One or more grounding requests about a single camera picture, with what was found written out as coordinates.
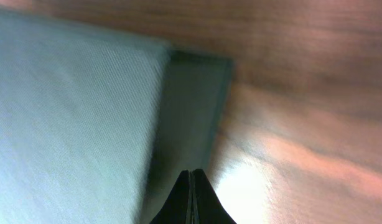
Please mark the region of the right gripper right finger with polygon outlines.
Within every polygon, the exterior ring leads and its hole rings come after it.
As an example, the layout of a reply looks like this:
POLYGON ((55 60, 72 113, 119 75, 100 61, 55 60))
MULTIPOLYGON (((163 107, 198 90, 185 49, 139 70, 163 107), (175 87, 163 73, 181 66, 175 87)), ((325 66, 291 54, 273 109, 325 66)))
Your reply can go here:
POLYGON ((194 220, 199 224, 236 224, 220 203, 202 169, 192 171, 194 220))

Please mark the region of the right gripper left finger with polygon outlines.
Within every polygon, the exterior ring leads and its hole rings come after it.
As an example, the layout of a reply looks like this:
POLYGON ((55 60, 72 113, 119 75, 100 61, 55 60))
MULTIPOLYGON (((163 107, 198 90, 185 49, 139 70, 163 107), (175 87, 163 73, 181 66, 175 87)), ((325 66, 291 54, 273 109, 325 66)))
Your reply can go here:
POLYGON ((190 190, 190 173, 187 170, 183 170, 178 176, 162 208, 151 220, 150 224, 190 223, 190 190))

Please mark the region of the dark green gift box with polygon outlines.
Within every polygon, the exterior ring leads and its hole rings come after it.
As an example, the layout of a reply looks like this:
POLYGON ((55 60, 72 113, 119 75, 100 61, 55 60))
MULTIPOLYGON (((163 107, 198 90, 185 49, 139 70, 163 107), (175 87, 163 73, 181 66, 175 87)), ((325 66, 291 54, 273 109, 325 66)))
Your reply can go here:
POLYGON ((204 172, 233 61, 0 8, 0 223, 150 223, 204 172))

